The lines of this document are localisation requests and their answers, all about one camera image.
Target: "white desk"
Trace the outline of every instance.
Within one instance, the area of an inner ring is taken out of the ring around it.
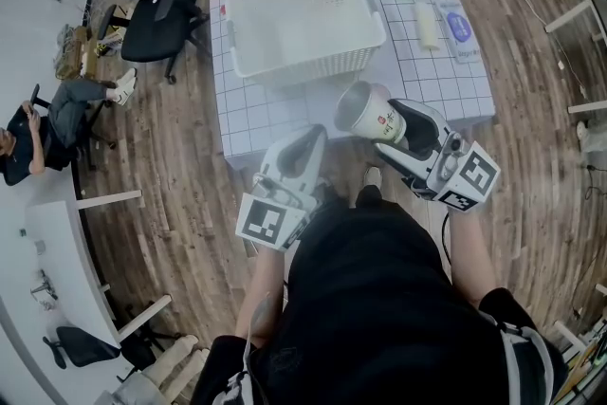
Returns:
[[[598,33],[593,34],[592,40],[595,43],[604,41],[607,45],[607,33],[605,28],[605,22],[607,21],[607,0],[582,0],[572,9],[568,10],[561,17],[555,19],[548,24],[544,29],[547,33],[553,32],[554,30],[561,28],[568,22],[573,21],[581,13],[590,9],[595,19],[597,19]],[[593,101],[591,103],[584,103],[581,105],[573,105],[567,107],[569,113],[579,112],[592,112],[595,110],[601,110],[607,108],[607,100],[604,101]]]
[[[384,85],[392,98],[421,101],[438,110],[454,129],[489,120],[495,115],[488,74],[483,62],[459,64],[445,42],[442,21],[436,22],[439,50],[421,49],[414,3],[444,0],[375,0],[388,39],[372,56],[359,79]],[[351,137],[340,132],[333,114],[342,83],[315,81],[282,89],[267,89],[238,78],[233,70],[225,0],[210,1],[211,37],[218,124],[224,157],[236,170],[261,162],[267,147],[290,131],[319,123],[330,139]]]
[[[162,296],[122,329],[117,329],[103,296],[108,287],[101,287],[93,267],[78,211],[134,197],[141,197],[141,191],[80,201],[68,197],[67,200],[33,204],[26,209],[28,237],[45,242],[46,250],[39,257],[40,267],[55,288],[65,318],[116,347],[170,303],[171,296]]]

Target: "wooden floor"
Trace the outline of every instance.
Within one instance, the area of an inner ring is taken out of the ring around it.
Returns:
[[[96,0],[101,8],[129,0]],[[554,36],[524,0],[462,0],[483,49],[497,115],[470,134],[502,167],[502,177],[483,210],[484,230],[499,282],[510,288],[551,339],[556,319],[581,329],[602,308],[594,283],[607,276],[604,198],[584,199],[583,169],[573,117],[566,106],[582,101],[569,69],[559,70]],[[578,0],[530,0],[550,21]],[[198,0],[203,9],[209,0]],[[590,98],[605,97],[605,46],[594,45],[592,20],[580,17],[558,32]],[[208,40],[207,31],[199,33]],[[101,79],[116,78],[127,63],[100,62]],[[100,169],[81,165],[86,197],[143,190],[139,201],[86,211],[102,273],[120,305],[141,308],[161,294],[174,303],[156,326],[193,333],[209,344],[235,323],[250,275],[250,249],[234,236],[239,194],[250,174],[233,172],[221,154],[212,64],[187,46],[177,84],[162,79],[163,64],[139,68],[138,89],[127,107],[104,112],[99,127],[119,141],[95,152]],[[354,198],[369,163],[365,142],[333,145],[324,171],[338,192]],[[607,190],[607,177],[595,183]],[[397,174],[386,169],[384,195],[399,202],[439,238],[442,209],[415,200]],[[593,262],[575,297],[584,319],[575,322],[572,297],[581,273]]]

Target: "desk leg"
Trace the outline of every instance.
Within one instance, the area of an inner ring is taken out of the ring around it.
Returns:
[[[141,190],[129,191],[127,193],[110,194],[107,196],[89,197],[88,199],[79,199],[76,201],[76,207],[79,210],[86,210],[103,204],[117,203],[127,199],[135,199],[141,197]]]
[[[170,295],[163,295],[150,305],[147,309],[145,309],[141,314],[136,316],[132,321],[122,327],[118,332],[119,341],[124,341],[126,338],[131,336],[135,331],[137,331],[140,327],[142,327],[146,322],[151,320],[158,312],[160,312],[164,307],[169,305],[173,299]]]
[[[554,21],[552,21],[550,24],[548,24],[543,29],[546,32],[552,32],[553,30],[558,29],[561,26],[564,26],[565,24],[567,24],[574,17],[576,17],[577,15],[580,15],[582,12],[584,12],[590,6],[592,6],[592,0],[584,0],[583,2],[580,2],[575,7],[573,7],[571,10],[567,11],[565,14],[563,14],[558,19],[555,19]]]
[[[569,113],[593,112],[595,110],[604,110],[607,108],[607,100],[593,101],[592,103],[584,103],[582,105],[572,105],[567,107]]]
[[[569,328],[563,324],[561,321],[556,321],[554,323],[555,328],[562,334],[562,336],[571,342],[571,345],[576,348],[580,353],[586,351],[586,343],[578,338],[575,334],[573,334]]]

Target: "seated person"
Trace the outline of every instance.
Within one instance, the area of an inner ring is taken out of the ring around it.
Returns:
[[[0,172],[6,183],[14,186],[30,174],[43,173],[45,147],[51,142],[73,146],[88,102],[109,100],[124,105],[135,91],[136,75],[136,70],[130,69],[116,81],[116,88],[89,80],[63,82],[47,117],[40,117],[31,102],[24,101],[8,127],[0,128]]]

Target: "jeans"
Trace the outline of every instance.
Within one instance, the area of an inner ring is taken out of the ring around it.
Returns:
[[[105,100],[107,88],[89,80],[64,81],[48,107],[48,121],[65,148],[76,143],[89,101]]]

